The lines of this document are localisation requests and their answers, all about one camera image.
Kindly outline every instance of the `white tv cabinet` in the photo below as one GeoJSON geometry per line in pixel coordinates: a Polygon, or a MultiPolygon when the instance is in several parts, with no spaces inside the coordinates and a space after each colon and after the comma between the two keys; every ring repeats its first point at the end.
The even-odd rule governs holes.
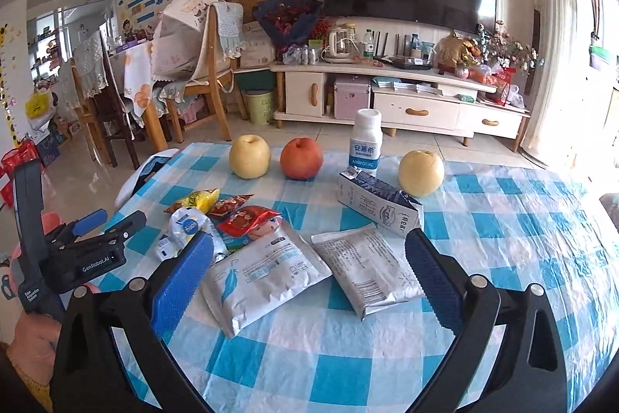
{"type": "Polygon", "coordinates": [[[494,92],[496,87],[463,80],[448,74],[440,75],[436,69],[415,71],[401,70],[391,66],[324,63],[317,65],[273,64],[271,71],[277,75],[278,128],[283,121],[308,121],[318,123],[342,123],[352,125],[353,120],[336,119],[325,113],[324,86],[328,74],[354,74],[369,77],[389,76],[404,80],[432,83],[443,95],[416,93],[372,86],[373,107],[383,114],[383,128],[394,137],[398,129],[430,132],[433,134],[463,137],[463,145],[475,134],[490,134],[515,139],[513,151],[517,151],[530,114],[511,107],[462,102],[456,95],[468,95],[477,99],[480,91],[494,92]]]}

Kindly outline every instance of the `blue and white checkered tablecloth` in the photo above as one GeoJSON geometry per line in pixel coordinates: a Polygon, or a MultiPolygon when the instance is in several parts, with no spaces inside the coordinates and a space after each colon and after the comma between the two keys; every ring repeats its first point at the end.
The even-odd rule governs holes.
{"type": "MultiPolygon", "coordinates": [[[[147,226],[128,242],[127,264],[98,279],[102,290],[148,277],[155,243],[168,225],[163,210],[195,189],[255,194],[252,203],[283,211],[308,237],[357,228],[367,219],[337,202],[344,153],[326,153],[314,181],[281,172],[279,149],[267,175],[245,181],[228,169],[229,145],[193,144],[149,181],[113,222],[142,210],[147,226]]],[[[398,158],[383,158],[378,177],[397,185],[398,158]]],[[[580,184],[546,171],[445,163],[443,185],[423,199],[425,232],[439,252],[497,287],[547,289],[568,372],[569,409],[589,393],[619,346],[619,235],[601,204],[580,184]]],[[[395,248],[403,240],[383,234],[395,248]]],[[[121,332],[117,340],[135,390],[156,404],[121,332]]],[[[494,330],[465,403],[478,398],[498,351],[494,330]]],[[[360,322],[333,280],[324,280],[241,331],[224,338],[198,291],[168,347],[217,413],[402,413],[428,382],[453,340],[425,298],[360,322]]]]}

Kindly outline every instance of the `human hand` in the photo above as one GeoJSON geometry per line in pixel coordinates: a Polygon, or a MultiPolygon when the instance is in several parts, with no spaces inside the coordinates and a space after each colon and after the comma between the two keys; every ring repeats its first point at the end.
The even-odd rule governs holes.
{"type": "Polygon", "coordinates": [[[36,383],[48,386],[54,372],[54,348],[60,329],[60,322],[51,317],[22,313],[15,326],[15,339],[7,350],[13,366],[36,383]]]}

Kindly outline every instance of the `red snack packet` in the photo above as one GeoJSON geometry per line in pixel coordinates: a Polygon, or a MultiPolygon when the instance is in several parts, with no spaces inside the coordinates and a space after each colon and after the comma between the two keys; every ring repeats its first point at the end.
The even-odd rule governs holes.
{"type": "Polygon", "coordinates": [[[241,207],[230,218],[219,224],[217,228],[234,238],[241,238],[253,228],[265,221],[280,215],[280,212],[260,206],[241,207]]]}
{"type": "Polygon", "coordinates": [[[224,218],[228,214],[235,212],[247,203],[253,195],[230,196],[219,200],[207,214],[209,217],[224,218]]]}

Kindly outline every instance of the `drawer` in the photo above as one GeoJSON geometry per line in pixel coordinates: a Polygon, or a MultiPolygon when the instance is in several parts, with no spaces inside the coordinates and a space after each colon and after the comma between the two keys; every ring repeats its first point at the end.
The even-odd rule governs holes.
{"type": "Polygon", "coordinates": [[[515,139],[521,120],[522,116],[510,111],[463,104],[457,129],[515,139]]]}
{"type": "Polygon", "coordinates": [[[324,74],[321,72],[286,73],[286,113],[322,117],[324,110],[324,74]]]}
{"type": "Polygon", "coordinates": [[[453,130],[460,104],[408,95],[374,94],[374,108],[383,113],[386,123],[453,130]]]}

